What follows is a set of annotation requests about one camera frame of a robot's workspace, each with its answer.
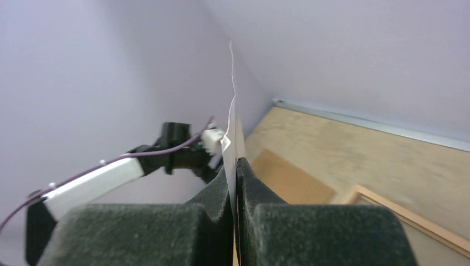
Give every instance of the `wooden board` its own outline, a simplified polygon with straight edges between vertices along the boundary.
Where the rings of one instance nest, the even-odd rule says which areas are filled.
[[[237,245],[235,243],[235,235],[233,236],[233,266],[238,266]]]
[[[277,154],[263,150],[253,171],[271,190],[290,204],[323,204],[334,190]]]
[[[354,186],[348,196],[343,200],[344,204],[377,204],[382,205],[390,209],[396,217],[400,219],[402,223],[408,226],[414,227],[423,234],[428,235],[434,241],[441,242],[451,250],[462,254],[463,256],[470,259],[470,241],[464,239],[461,236],[454,234],[453,232],[442,228],[441,226],[426,220],[425,218],[407,210],[396,203],[389,201],[383,196],[368,190],[362,186]]]
[[[470,152],[274,107],[246,140],[252,163],[269,149],[336,191],[360,184],[470,239]]]
[[[370,205],[369,201],[359,198],[355,204]],[[470,258],[444,245],[437,239],[432,238],[423,231],[400,220],[406,233],[406,237],[415,254],[415,258],[421,266],[464,266],[470,265]]]

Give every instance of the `white wall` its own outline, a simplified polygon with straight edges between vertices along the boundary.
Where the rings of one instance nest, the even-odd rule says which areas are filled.
[[[204,0],[276,97],[470,141],[470,2]]]
[[[229,39],[200,3],[9,1],[0,4],[0,219],[30,192],[158,137],[165,121],[226,127]],[[247,131],[270,95],[236,54]],[[104,202],[183,202],[203,187],[188,171],[145,177]],[[0,237],[22,264],[23,213]]]

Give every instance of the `robotic arm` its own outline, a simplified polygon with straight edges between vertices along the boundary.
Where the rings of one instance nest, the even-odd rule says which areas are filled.
[[[124,158],[108,165],[102,161],[102,168],[32,201],[27,206],[26,216],[25,254],[29,265],[37,264],[57,221],[70,209],[89,203],[128,182],[149,175],[161,167],[169,175],[173,169],[190,169],[205,183],[212,181],[223,162],[220,159],[215,168],[210,168],[208,164],[217,153],[223,135],[224,132],[216,128],[215,124],[209,124],[201,137],[187,147],[162,155]],[[166,122],[161,136],[153,145],[141,145],[127,153],[167,150],[190,138],[189,124]]]

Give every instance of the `white connector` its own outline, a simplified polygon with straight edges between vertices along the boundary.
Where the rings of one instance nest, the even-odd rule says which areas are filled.
[[[225,135],[225,132],[216,128],[215,123],[211,123],[208,126],[208,129],[202,133],[202,145],[210,155],[215,155],[217,153],[220,140],[223,139],[223,135]]]

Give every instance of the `white paper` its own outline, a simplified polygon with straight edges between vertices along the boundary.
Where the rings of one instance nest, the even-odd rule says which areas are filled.
[[[230,196],[230,205],[232,207],[232,216],[234,224],[237,225],[237,175],[236,164],[240,157],[245,157],[245,140],[243,136],[242,123],[237,114],[237,92],[235,89],[235,80],[233,72],[233,50],[232,42],[229,44],[232,54],[232,85],[233,98],[228,111],[227,132],[221,140],[222,158],[225,174],[227,176],[228,193]]]

